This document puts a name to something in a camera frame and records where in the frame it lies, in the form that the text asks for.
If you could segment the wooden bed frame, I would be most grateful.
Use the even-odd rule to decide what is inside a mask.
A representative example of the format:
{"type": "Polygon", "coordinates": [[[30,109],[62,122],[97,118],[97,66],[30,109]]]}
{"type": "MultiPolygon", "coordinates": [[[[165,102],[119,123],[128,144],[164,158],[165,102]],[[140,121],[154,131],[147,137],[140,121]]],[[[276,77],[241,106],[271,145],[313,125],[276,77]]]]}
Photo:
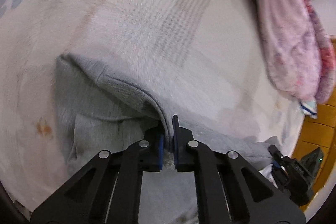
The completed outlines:
{"type": "Polygon", "coordinates": [[[318,118],[306,117],[295,146],[293,157],[301,159],[306,154],[321,148],[324,158],[313,184],[314,198],[326,189],[326,183],[335,170],[335,92],[325,104],[317,106],[318,118]]]}

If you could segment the teal striped pillow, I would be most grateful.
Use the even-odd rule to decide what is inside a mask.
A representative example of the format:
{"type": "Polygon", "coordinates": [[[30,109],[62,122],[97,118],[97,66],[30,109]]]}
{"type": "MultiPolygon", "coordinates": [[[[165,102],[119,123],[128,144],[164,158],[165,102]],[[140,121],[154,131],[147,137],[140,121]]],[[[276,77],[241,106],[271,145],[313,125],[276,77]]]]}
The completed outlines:
{"type": "Polygon", "coordinates": [[[315,100],[299,101],[299,106],[304,115],[317,119],[317,102],[315,100]]]}

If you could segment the white patterned bed sheet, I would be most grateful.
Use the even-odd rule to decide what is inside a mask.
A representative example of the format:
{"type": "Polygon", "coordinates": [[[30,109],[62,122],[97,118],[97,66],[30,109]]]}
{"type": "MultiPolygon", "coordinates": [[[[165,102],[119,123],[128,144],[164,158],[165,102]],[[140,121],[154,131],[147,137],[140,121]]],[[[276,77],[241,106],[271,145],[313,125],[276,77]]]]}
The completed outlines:
{"type": "Polygon", "coordinates": [[[1,181],[29,210],[72,175],[54,94],[67,54],[118,57],[188,87],[183,102],[233,136],[294,150],[303,116],[268,79],[252,0],[1,0],[1,181]]]}

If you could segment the grey knit sweater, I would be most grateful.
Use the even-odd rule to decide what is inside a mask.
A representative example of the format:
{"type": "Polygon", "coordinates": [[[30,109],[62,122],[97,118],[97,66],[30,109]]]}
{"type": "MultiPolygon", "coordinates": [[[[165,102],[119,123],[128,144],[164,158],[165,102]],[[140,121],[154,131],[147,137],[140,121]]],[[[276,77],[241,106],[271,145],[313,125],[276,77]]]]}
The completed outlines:
{"type": "Polygon", "coordinates": [[[163,136],[163,171],[143,176],[139,223],[197,223],[194,176],[173,166],[173,116],[212,150],[237,151],[258,170],[270,165],[268,147],[279,141],[275,136],[262,142],[233,136],[191,110],[182,100],[189,93],[178,84],[166,92],[157,75],[139,79],[118,57],[105,62],[60,55],[54,94],[58,141],[68,172],[74,174],[101,150],[127,149],[152,129],[163,136]]]}

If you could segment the purple floral quilt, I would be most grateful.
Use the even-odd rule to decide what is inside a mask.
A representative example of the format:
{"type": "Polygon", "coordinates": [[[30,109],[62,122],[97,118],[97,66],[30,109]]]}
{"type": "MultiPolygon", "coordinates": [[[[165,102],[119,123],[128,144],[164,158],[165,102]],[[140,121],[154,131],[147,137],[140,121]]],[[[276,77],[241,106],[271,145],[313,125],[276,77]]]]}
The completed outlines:
{"type": "Polygon", "coordinates": [[[335,53],[311,0],[255,1],[274,86],[302,101],[328,101],[335,87],[335,53]]]}

